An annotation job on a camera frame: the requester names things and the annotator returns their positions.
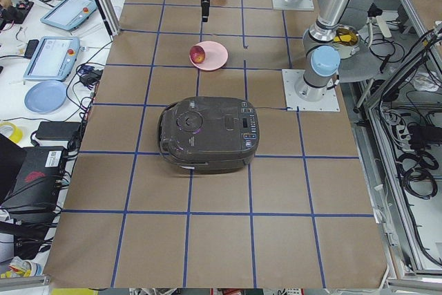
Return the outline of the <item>pink plate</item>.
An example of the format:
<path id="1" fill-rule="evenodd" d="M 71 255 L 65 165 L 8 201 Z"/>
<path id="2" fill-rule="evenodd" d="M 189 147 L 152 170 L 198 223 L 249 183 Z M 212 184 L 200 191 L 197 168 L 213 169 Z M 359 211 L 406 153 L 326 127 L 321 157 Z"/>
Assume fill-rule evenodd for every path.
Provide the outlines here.
<path id="1" fill-rule="evenodd" d="M 223 67 L 226 64 L 229 54 L 227 49 L 222 44 L 215 41 L 202 41 L 196 45 L 203 47 L 206 53 L 205 60 L 201 64 L 194 64 L 190 60 L 196 68 L 205 71 L 213 71 Z"/>

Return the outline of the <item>blue teach pendant far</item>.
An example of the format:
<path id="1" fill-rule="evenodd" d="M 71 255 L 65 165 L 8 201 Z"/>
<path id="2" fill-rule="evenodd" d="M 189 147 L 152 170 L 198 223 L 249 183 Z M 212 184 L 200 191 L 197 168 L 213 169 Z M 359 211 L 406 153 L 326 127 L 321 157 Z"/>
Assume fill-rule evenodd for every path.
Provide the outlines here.
<path id="1" fill-rule="evenodd" d="M 40 22 L 71 31 L 82 25 L 96 9 L 95 0 L 63 0 L 47 12 Z"/>

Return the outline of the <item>grey office chair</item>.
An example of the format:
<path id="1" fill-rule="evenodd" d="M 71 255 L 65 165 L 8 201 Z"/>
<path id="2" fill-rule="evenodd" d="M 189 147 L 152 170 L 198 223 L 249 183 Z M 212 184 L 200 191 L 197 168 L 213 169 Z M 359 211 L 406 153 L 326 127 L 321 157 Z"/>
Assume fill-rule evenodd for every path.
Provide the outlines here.
<path id="1" fill-rule="evenodd" d="M 340 20 L 341 25 L 351 26 L 360 32 L 366 27 L 368 10 L 374 0 L 350 0 Z M 359 51 L 340 63 L 338 73 L 341 83 L 359 82 L 372 78 L 377 73 L 378 62 L 370 53 L 363 38 L 359 42 Z"/>

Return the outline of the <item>dark grey rice cooker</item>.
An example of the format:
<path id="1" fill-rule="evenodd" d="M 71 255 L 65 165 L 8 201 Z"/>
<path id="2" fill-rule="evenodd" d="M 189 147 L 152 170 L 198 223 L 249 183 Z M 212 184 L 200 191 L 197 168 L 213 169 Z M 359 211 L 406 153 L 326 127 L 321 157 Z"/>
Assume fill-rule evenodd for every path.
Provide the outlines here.
<path id="1" fill-rule="evenodd" d="M 234 97 L 188 97 L 167 106 L 158 120 L 160 154 L 185 169 L 241 169 L 251 163 L 259 140 L 256 109 Z"/>

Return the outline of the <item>steel pot with glass lid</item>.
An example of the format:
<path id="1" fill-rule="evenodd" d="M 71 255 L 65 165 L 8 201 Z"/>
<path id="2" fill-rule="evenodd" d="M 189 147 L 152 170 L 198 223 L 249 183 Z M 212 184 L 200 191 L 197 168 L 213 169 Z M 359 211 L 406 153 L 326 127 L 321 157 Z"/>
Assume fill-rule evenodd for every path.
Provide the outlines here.
<path id="1" fill-rule="evenodd" d="M 338 51 L 341 59 L 349 59 L 360 50 L 359 33 L 351 26 L 338 26 L 332 46 Z"/>

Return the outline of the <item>yellow tape roll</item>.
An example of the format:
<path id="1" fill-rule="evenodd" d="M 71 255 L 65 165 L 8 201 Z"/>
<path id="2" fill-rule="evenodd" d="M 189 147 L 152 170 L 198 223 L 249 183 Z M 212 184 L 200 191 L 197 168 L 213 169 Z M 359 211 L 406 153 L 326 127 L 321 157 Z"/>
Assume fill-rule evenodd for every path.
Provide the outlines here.
<path id="1" fill-rule="evenodd" d="M 15 144 L 23 138 L 23 131 L 12 122 L 1 122 L 0 133 Z"/>

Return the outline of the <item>black power adapter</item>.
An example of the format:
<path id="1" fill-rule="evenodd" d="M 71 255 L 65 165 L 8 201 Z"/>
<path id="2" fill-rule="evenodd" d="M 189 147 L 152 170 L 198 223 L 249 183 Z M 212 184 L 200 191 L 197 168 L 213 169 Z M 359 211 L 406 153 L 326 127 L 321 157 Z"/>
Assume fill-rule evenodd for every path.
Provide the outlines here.
<path id="1" fill-rule="evenodd" d="M 41 122 L 36 131 L 30 136 L 33 146 L 39 145 L 40 141 L 67 141 L 81 142 L 80 122 Z"/>

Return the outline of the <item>red apple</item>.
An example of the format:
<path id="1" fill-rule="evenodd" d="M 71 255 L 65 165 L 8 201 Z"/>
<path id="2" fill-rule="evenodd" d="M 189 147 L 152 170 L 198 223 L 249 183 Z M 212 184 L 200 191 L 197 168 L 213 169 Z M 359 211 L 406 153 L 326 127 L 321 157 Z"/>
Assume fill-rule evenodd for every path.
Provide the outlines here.
<path id="1" fill-rule="evenodd" d="M 205 60 L 206 53 L 203 47 L 200 45 L 194 45 L 189 50 L 189 57 L 194 64 L 201 64 Z"/>

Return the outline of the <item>black computer box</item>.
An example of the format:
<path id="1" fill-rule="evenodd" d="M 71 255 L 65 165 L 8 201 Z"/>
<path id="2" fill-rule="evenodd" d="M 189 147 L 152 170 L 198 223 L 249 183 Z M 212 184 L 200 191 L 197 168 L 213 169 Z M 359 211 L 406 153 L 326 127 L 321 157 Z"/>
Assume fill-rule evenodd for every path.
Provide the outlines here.
<path id="1" fill-rule="evenodd" d="M 1 211 L 14 220 L 50 224 L 64 180 L 68 152 L 62 146 L 21 148 L 1 136 Z"/>

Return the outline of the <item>blue teach pendant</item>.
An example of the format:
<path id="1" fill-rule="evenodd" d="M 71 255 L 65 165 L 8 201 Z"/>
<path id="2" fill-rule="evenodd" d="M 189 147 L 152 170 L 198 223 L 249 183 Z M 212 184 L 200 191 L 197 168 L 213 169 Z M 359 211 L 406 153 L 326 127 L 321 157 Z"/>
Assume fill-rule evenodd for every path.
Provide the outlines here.
<path id="1" fill-rule="evenodd" d="M 23 75 L 28 81 L 64 81 L 80 49 L 78 37 L 42 37 Z"/>
<path id="2" fill-rule="evenodd" d="M 82 25 L 96 9 L 95 0 L 63 0 L 47 12 L 40 22 L 71 31 Z"/>

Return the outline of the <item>blue plate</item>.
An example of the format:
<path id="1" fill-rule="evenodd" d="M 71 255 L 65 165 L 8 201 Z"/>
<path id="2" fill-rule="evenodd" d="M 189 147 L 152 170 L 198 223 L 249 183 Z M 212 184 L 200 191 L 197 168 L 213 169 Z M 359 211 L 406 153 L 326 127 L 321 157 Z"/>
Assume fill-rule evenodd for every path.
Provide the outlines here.
<path id="1" fill-rule="evenodd" d="M 24 98 L 25 107 L 34 113 L 51 113 L 60 108 L 66 101 L 64 83 L 48 80 L 33 86 Z"/>

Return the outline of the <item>blue teach pendant near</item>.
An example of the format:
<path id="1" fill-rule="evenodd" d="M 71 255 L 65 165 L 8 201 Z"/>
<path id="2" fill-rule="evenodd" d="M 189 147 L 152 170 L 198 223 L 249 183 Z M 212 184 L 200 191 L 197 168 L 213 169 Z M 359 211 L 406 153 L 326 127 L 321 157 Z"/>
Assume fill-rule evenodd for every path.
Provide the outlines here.
<path id="1" fill-rule="evenodd" d="M 80 49 L 78 37 L 42 37 L 23 75 L 28 81 L 64 81 Z"/>

